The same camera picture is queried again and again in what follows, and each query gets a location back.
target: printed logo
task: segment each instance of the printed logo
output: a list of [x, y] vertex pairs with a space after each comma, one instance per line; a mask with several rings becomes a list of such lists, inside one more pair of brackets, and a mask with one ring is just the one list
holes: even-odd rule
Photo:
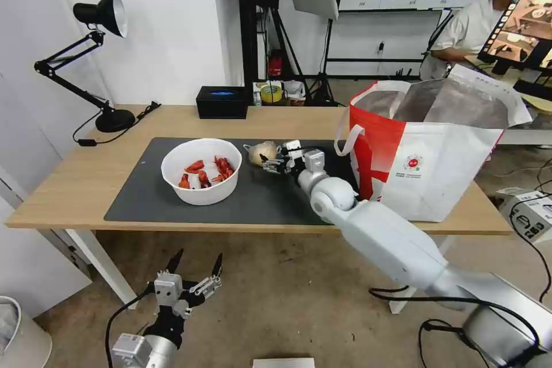
[[407, 161], [404, 163], [404, 169], [409, 171], [420, 171], [424, 159], [419, 155], [411, 155], [407, 157]]

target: table leg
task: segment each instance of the table leg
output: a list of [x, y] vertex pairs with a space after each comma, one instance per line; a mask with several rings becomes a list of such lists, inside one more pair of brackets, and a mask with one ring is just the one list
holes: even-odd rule
[[[454, 240], [457, 236], [446, 236], [444, 238], [437, 236], [433, 237], [433, 239], [442, 239], [440, 243], [437, 243], [437, 246], [439, 247], [439, 251], [444, 255], [447, 250], [452, 246]], [[416, 287], [409, 287], [407, 290], [403, 292], [398, 292], [395, 294], [395, 297], [399, 298], [410, 298], [414, 296], [418, 289]], [[401, 310], [406, 306], [406, 301], [391, 301], [389, 302], [389, 308], [391, 309], [391, 313], [394, 315], [397, 315], [401, 312]]]
[[[66, 229], [66, 231], [123, 303], [128, 303], [136, 297], [136, 293], [134, 293], [92, 231], [73, 229]], [[130, 306], [130, 309], [136, 309], [136, 304]]]

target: lamp shade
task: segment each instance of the lamp shade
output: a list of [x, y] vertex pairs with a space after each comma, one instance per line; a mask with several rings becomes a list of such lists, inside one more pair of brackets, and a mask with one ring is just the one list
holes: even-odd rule
[[100, 24], [114, 35], [127, 36], [127, 16], [121, 0], [100, 0], [97, 5], [77, 3], [73, 14], [82, 23]]

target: computer screen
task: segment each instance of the computer screen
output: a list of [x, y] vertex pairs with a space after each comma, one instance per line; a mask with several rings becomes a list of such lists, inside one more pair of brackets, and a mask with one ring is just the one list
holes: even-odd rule
[[552, 0], [512, 0], [479, 57], [517, 68], [552, 70]]

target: desk lamp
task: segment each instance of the desk lamp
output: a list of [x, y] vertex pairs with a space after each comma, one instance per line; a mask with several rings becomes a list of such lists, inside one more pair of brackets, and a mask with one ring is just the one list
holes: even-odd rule
[[[99, 131], [118, 132], [129, 129], [135, 123], [135, 117], [132, 112], [125, 109], [114, 109], [109, 105], [109, 101], [102, 100], [102, 98], [82, 90], [56, 73], [58, 69], [61, 69], [65, 65], [68, 65], [74, 60], [79, 59], [81, 56], [84, 56], [104, 44], [103, 36], [105, 33], [99, 29], [98, 25], [102, 25], [114, 35], [121, 37], [127, 36], [127, 17], [125, 15], [122, 1], [100, 0], [97, 5], [77, 3], [73, 6], [73, 14], [78, 21], [86, 24], [91, 32], [58, 53], [47, 57], [44, 60], [39, 60], [34, 64], [34, 69], [39, 74], [46, 76], [57, 84], [79, 95], [91, 104], [97, 106], [101, 110], [101, 115], [96, 118], [96, 128]], [[62, 56], [87, 40], [93, 41], [94, 45], [75, 55]]]

